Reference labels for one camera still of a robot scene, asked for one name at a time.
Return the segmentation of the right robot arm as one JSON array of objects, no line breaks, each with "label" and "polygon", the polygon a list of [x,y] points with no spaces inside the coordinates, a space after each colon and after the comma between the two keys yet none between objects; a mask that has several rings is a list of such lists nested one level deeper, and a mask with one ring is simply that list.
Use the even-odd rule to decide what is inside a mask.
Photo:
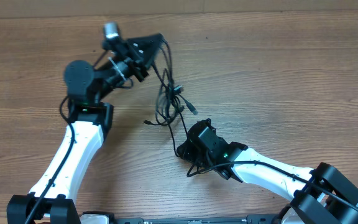
[{"label": "right robot arm", "polygon": [[358,223],[358,188],[330,164],[312,169],[270,159],[245,144],[226,142],[210,119],[194,124],[175,153],[191,163],[187,177],[213,170],[287,199],[272,223]]}]

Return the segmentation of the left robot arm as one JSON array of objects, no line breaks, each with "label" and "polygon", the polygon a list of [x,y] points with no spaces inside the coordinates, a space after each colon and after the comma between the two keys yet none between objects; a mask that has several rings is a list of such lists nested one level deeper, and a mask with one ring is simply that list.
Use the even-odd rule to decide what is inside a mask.
[{"label": "left robot arm", "polygon": [[79,215],[75,200],[86,170],[112,126],[113,105],[102,99],[136,77],[144,81],[163,43],[162,34],[123,40],[114,32],[103,41],[106,63],[84,60],[69,63],[63,77],[67,95],[62,105],[68,114],[63,141],[40,180],[26,195],[13,195],[7,205],[8,223],[114,223],[114,215],[86,212]]}]

